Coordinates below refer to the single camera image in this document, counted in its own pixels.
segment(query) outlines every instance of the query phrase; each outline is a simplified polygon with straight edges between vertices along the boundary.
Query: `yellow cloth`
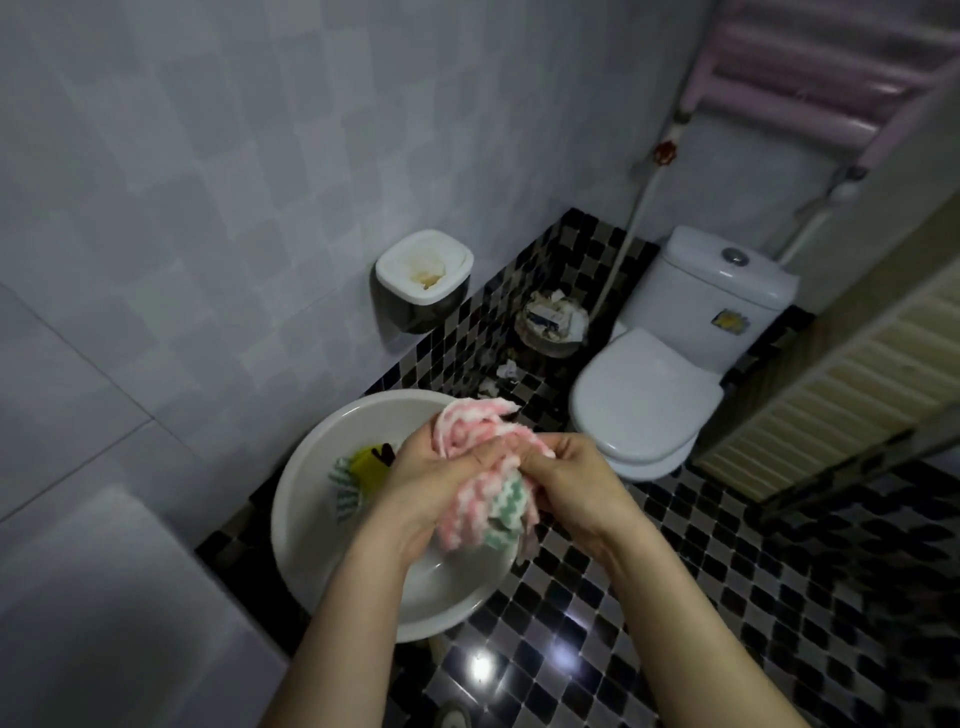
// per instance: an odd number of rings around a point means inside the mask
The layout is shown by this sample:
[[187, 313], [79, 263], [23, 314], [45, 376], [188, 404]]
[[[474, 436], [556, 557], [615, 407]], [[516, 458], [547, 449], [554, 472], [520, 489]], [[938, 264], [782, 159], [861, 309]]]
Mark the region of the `yellow cloth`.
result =
[[383, 481], [387, 479], [387, 475], [390, 473], [389, 466], [384, 465], [383, 461], [373, 454], [375, 449], [381, 449], [382, 447], [382, 445], [371, 445], [368, 448], [356, 451], [350, 458], [350, 475], [367, 503], [380, 492]]

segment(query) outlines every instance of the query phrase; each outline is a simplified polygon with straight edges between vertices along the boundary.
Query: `person's left hand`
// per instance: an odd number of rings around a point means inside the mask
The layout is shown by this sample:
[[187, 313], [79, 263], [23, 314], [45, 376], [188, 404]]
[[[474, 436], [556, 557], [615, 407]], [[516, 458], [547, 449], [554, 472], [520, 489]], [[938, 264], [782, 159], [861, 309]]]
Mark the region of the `person's left hand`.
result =
[[497, 437], [446, 460], [433, 450], [435, 420], [431, 418], [404, 441], [367, 516], [367, 525], [383, 529], [397, 540], [405, 569], [423, 554], [457, 487], [510, 452], [503, 438]]

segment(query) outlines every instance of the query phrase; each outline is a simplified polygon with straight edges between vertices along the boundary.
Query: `flush button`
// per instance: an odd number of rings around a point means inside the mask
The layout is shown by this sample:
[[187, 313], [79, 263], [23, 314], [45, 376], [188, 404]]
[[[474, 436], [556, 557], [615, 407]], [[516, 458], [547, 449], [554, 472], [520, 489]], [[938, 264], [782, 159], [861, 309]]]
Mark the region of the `flush button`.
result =
[[740, 268], [750, 262], [750, 258], [747, 256], [747, 254], [737, 248], [724, 248], [723, 253], [720, 255], [722, 255], [723, 259], [728, 263], [732, 263]]

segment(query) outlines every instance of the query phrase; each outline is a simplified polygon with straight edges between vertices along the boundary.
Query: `hand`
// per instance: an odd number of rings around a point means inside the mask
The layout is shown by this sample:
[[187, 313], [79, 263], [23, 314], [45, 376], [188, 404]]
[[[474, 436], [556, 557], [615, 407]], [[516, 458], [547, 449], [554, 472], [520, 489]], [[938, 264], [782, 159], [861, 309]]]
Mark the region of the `hand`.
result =
[[624, 529], [636, 527], [641, 511], [589, 437], [575, 432], [538, 436], [557, 453], [556, 459], [507, 438], [520, 456], [520, 470], [543, 486], [538, 507], [553, 513], [574, 541], [606, 565], [613, 542]]
[[435, 420], [432, 418], [404, 441], [365, 523], [390, 535], [405, 569], [423, 554], [457, 487], [489, 470], [510, 452], [503, 438], [497, 437], [446, 460], [433, 450]]

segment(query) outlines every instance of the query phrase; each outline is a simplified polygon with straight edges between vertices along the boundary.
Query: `person's right hand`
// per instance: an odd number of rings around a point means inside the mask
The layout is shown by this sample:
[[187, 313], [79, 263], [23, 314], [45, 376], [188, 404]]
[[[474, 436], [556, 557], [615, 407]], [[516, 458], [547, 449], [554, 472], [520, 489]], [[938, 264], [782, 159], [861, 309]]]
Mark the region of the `person's right hand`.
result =
[[553, 513], [588, 555], [606, 563], [613, 542], [624, 529], [636, 528], [642, 512], [588, 436], [553, 432], [538, 437], [556, 459], [507, 437], [520, 456], [520, 470], [543, 486], [546, 502], [538, 493], [538, 506]]

